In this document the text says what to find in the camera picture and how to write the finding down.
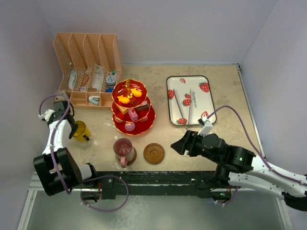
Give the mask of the red three-tier cake stand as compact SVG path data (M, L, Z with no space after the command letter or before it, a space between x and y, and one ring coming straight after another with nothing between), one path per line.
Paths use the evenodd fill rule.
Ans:
M134 97L131 93L131 89L137 88L142 91L142 96L140 98ZM124 95L130 99L129 104L121 104L118 101L118 96ZM127 79L124 81L119 82L112 91L112 99L113 103L111 106L111 111L113 113L112 120L116 127L116 129L126 135L135 136L140 135L146 131L148 131L154 123L156 118L155 110L152 106L150 98L148 97L148 92L144 84L138 80ZM140 106L143 102L148 101L150 103L150 108L137 111L136 107ZM128 112L126 114L122 114L117 106L122 106L124 108L134 108L138 114L138 120L132 121ZM148 121L146 122L139 122L145 116L148 116ZM134 122L135 129L131 132L125 130L125 123L126 122Z

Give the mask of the metal serving tongs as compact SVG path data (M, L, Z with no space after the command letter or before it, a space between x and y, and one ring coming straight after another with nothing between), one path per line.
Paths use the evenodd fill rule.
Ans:
M183 112L181 110L181 107L179 105L179 102L178 102L178 98L177 98L177 93L176 93L176 90L173 88L173 92L174 92L174 98L175 98L175 101L176 101L176 105L177 105L177 108L178 108L178 111L179 111L179 114L181 116L181 120L182 122L180 122L179 120L176 121L176 125L179 125L179 126L184 126L184 128L186 130L189 129L189 126L190 126L190 112L191 112L191 105L189 105L189 112L188 112L188 118L187 118L187 121L185 121L185 118L183 116Z

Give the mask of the brown round coaster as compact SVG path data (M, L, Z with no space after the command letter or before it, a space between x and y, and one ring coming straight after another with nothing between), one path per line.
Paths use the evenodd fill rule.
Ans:
M133 147L129 154L127 154L125 156L115 155L115 159L122 168L126 168L127 166L133 164L136 161L137 151Z
M158 143L150 143L144 148L143 156L149 164L156 165L163 161L165 150Z

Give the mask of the orange fish pastry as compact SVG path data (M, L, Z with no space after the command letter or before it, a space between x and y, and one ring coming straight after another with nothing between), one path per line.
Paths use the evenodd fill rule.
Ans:
M118 101L121 103L121 104L129 104L130 103L130 99L124 95L121 95L121 96L118 96Z
M131 89L131 93L134 97L140 98L142 96L142 91L137 88Z

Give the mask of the yellow mug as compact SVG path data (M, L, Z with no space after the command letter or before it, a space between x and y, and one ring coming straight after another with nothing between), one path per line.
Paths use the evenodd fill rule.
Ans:
M78 125L76 131L73 134L73 138L79 142L85 142L90 140L91 132L83 121L75 121Z

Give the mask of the pink striped cake slice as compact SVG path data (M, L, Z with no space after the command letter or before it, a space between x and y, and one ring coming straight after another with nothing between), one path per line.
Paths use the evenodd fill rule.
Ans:
M137 114L137 111L134 108L128 109L128 114L129 114L132 121L138 120L138 114Z

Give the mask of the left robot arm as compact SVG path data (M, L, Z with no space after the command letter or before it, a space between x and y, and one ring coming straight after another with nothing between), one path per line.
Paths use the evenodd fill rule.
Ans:
M49 136L42 155L33 159L33 165L46 194L70 193L82 183L88 188L97 186L99 177L94 166L91 163L77 165L67 148L79 127L69 103L54 102L54 108L46 110L39 118L47 122Z

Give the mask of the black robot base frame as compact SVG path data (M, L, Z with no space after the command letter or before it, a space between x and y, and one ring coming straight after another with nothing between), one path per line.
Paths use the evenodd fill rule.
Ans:
M100 179L78 186L84 191L102 190L102 199L116 196L196 196L228 201L236 187L218 183L213 171L190 172L98 172Z

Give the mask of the pink mug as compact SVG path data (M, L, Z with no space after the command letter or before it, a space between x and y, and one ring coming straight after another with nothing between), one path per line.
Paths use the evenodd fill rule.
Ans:
M115 155L122 155L122 156L129 154L132 148L133 145L131 141L127 138L118 139L113 146Z

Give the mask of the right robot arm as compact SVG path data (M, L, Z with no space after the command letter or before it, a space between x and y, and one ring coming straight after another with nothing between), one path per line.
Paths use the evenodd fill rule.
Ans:
M216 163L213 182L217 187L247 187L276 196L293 209L307 209L305 175L269 164L250 150L228 145L216 134L202 137L188 130L171 148L180 155L202 156Z

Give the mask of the chocolate cake slice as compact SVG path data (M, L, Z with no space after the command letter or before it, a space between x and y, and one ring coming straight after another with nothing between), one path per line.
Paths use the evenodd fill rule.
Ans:
M150 108L150 103L148 101L143 102L140 106L136 107L137 111L145 110Z

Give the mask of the white strawberry enamel tray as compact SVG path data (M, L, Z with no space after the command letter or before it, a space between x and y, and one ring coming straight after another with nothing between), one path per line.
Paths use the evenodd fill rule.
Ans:
M169 120L174 125L177 120L180 122L182 120L174 98L173 88L176 90L185 121L187 121L189 105L191 105L190 126L197 125L200 118L209 116L215 111L209 80L203 75L169 76L166 79L166 88Z

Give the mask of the pink heart cake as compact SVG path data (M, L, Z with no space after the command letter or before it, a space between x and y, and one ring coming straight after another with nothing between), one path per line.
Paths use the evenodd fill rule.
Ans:
M146 122L146 121L148 121L148 116L147 115L139 120L139 122Z

